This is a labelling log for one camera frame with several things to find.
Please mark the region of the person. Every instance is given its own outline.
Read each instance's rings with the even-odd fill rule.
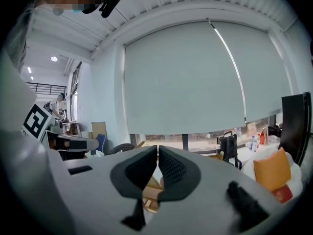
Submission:
[[[99,0],[32,0],[17,18],[13,28],[7,35],[4,49],[6,50],[13,66],[21,73],[26,56],[26,35],[31,22],[31,17],[36,8],[43,4],[50,4],[52,8],[60,10],[73,10],[82,8],[85,4],[95,3]]]
[[[54,118],[62,120],[62,116],[60,115],[59,110],[60,110],[60,103],[64,100],[65,100],[65,94],[60,93],[60,95],[58,95],[56,99],[45,104],[44,108],[48,110]]]

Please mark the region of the cardboard box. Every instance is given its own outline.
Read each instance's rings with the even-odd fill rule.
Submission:
[[[103,134],[107,136],[107,129],[105,122],[93,122],[92,125],[92,137],[95,139],[98,134]]]

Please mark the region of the black backpack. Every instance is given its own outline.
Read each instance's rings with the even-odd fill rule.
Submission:
[[[52,110],[50,109],[50,102],[48,102],[48,103],[46,103],[45,105],[44,105],[44,109],[46,110],[46,111],[48,111],[51,115],[52,115]]]
[[[223,161],[229,163],[229,159],[235,158],[235,167],[239,169],[242,168],[241,161],[237,158],[237,134],[233,134],[232,131],[225,132],[222,136],[217,137],[217,144],[221,145],[221,151],[224,152]]]

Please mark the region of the window shade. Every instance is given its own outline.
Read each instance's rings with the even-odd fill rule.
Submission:
[[[125,104],[133,134],[244,126],[232,61],[209,23],[167,28],[126,46]]]
[[[237,65],[246,98],[246,120],[272,116],[282,109],[283,96],[291,94],[287,73],[269,36],[260,30],[213,23]]]

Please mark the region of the railing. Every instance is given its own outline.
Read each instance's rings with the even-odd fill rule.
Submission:
[[[60,93],[66,93],[66,86],[37,83],[28,83],[28,85],[31,90],[36,94],[59,95]]]

